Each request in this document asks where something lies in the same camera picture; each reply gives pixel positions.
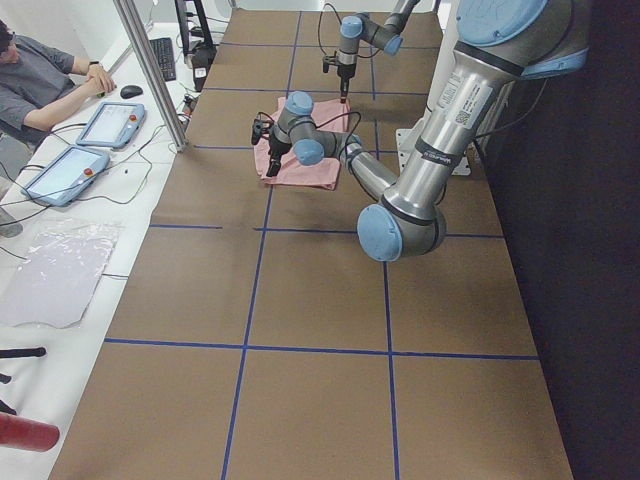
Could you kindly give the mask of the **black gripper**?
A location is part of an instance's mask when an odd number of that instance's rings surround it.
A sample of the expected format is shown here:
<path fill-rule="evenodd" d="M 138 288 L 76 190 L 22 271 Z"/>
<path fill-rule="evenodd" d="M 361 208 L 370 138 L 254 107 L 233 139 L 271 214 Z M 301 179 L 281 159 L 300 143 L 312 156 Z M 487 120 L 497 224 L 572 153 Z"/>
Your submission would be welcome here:
<path fill-rule="evenodd" d="M 257 146 L 261 140 L 266 140 L 269 148 L 270 159 L 266 176 L 276 177 L 282 166 L 281 158 L 291 150 L 291 139 L 276 120 L 256 116 L 251 127 L 251 145 Z"/>
<path fill-rule="evenodd" d="M 330 66 L 337 68 L 340 77 L 340 103 L 345 104 L 348 99 L 349 81 L 355 76 L 357 65 L 357 53 L 336 50 L 331 55 L 323 56 L 323 72 L 327 73 Z"/>

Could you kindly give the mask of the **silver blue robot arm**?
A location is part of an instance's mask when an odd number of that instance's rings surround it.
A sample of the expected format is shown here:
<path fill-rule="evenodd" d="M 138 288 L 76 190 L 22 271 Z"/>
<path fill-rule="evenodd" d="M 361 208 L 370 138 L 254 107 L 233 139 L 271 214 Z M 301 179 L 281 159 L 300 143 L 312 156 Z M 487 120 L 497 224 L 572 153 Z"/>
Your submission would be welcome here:
<path fill-rule="evenodd" d="M 331 67 L 336 68 L 340 79 L 339 100 L 342 104 L 348 99 L 350 81 L 356 74 L 360 43 L 365 42 L 375 47 L 374 55 L 379 51 L 396 55 L 403 43 L 401 34 L 419 3 L 419 0 L 397 1 L 383 24 L 374 22 L 366 12 L 348 15 L 339 21 L 338 48 L 332 54 L 326 53 L 324 49 L 321 51 L 323 72 L 328 73 Z"/>
<path fill-rule="evenodd" d="M 339 160 L 373 199 L 357 222 L 359 243 L 372 259 L 426 254 L 446 233 L 438 197 L 501 89 L 580 69 L 591 12 L 588 1 L 461 2 L 453 70 L 433 109 L 416 123 L 400 174 L 377 161 L 355 134 L 321 130 L 311 96 L 301 91 L 286 98 L 277 119 L 258 116 L 251 140 L 268 144 L 268 176 L 278 174 L 287 153 L 305 166 Z"/>

